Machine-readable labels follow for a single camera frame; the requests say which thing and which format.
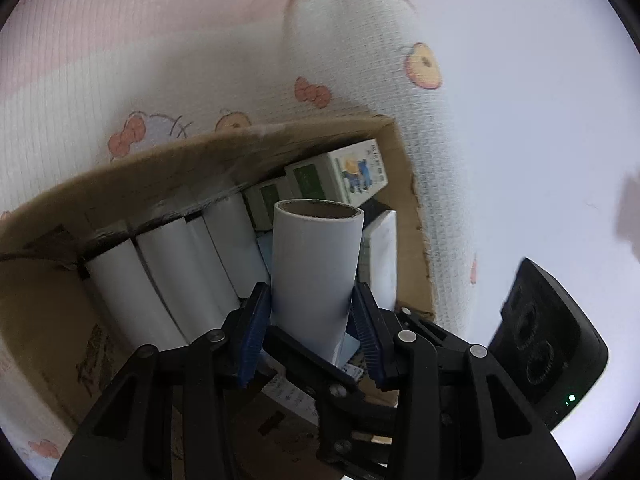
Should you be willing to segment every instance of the silver rivet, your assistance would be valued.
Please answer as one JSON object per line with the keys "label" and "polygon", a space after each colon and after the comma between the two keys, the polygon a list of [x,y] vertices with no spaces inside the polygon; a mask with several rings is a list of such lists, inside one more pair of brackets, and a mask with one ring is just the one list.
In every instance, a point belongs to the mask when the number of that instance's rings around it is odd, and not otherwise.
{"label": "silver rivet", "polygon": [[156,351],[156,347],[153,345],[142,345],[138,348],[136,355],[140,358],[151,357]]}
{"label": "silver rivet", "polygon": [[351,452],[351,442],[348,440],[337,440],[334,449],[341,455]]}
{"label": "silver rivet", "polygon": [[341,384],[332,384],[329,386],[329,393],[334,397],[346,397],[347,389]]}
{"label": "silver rivet", "polygon": [[225,333],[222,332],[219,328],[215,330],[209,330],[207,332],[207,339],[212,343],[219,343],[225,338]]}
{"label": "silver rivet", "polygon": [[398,339],[405,343],[413,343],[417,337],[418,336],[415,335],[415,332],[412,332],[411,330],[401,330],[398,332]]}
{"label": "silver rivet", "polygon": [[483,357],[486,357],[486,348],[482,345],[471,345],[471,348],[469,349],[469,351],[471,352],[471,355],[473,357],[478,357],[480,359],[482,359]]}

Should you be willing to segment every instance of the white wall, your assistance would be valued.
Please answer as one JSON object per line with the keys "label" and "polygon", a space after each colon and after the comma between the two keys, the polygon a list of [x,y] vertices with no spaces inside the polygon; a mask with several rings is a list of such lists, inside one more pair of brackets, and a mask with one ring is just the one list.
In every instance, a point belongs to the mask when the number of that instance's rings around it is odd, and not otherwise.
{"label": "white wall", "polygon": [[414,0],[466,140],[478,236],[470,341],[487,343],[523,256],[609,347],[554,436],[578,476],[640,400],[640,56],[607,0]]}

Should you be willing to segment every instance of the green rectangle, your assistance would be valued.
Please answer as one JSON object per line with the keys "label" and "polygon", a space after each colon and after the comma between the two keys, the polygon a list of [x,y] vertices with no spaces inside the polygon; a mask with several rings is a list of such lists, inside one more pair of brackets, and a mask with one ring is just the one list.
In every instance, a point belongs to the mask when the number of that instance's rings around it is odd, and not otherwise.
{"label": "green rectangle", "polygon": [[261,187],[260,194],[262,195],[264,206],[267,208],[269,222],[273,225],[273,208],[276,205],[276,202],[280,201],[278,186],[275,184],[269,184],[268,186]]}
{"label": "green rectangle", "polygon": [[293,175],[296,177],[302,198],[326,200],[315,164],[300,166],[300,168],[293,170]]}

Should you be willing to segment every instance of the white box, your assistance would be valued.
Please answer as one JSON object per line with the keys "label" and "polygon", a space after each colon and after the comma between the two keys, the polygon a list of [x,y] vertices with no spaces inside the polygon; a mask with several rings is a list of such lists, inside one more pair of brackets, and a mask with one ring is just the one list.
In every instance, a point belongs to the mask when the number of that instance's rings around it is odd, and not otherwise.
{"label": "white box", "polygon": [[251,186],[244,192],[256,231],[273,229],[273,206],[280,200],[293,198],[286,176]]}
{"label": "white box", "polygon": [[375,139],[363,140],[285,168],[296,197],[359,206],[388,183]]}
{"label": "white box", "polygon": [[362,232],[358,278],[367,283],[380,308],[393,310],[398,292],[396,212],[385,211]]}

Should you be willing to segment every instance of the white tube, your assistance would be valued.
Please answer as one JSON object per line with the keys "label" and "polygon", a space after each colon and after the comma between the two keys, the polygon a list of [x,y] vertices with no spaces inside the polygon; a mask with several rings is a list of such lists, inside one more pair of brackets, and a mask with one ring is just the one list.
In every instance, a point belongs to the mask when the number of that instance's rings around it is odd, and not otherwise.
{"label": "white tube", "polygon": [[152,344],[162,351],[186,345],[131,240],[96,256],[86,268],[108,313],[134,348]]}
{"label": "white tube", "polygon": [[269,283],[269,273],[240,194],[211,204],[202,212],[202,217],[240,298],[248,298],[256,283]]}
{"label": "white tube", "polygon": [[184,218],[136,237],[142,257],[164,304],[189,343],[220,328],[220,312],[200,267],[196,247]]}
{"label": "white tube", "polygon": [[240,308],[238,296],[229,281],[229,277],[226,275],[225,267],[223,267],[220,261],[220,256],[218,256],[218,252],[211,240],[207,225],[204,223],[202,216],[189,220],[187,227],[193,237],[200,267],[211,288],[211,293],[213,297],[216,298],[220,312],[226,318],[229,312]]}
{"label": "white tube", "polygon": [[279,327],[337,364],[347,325],[364,213],[323,200],[275,206],[271,288]]}

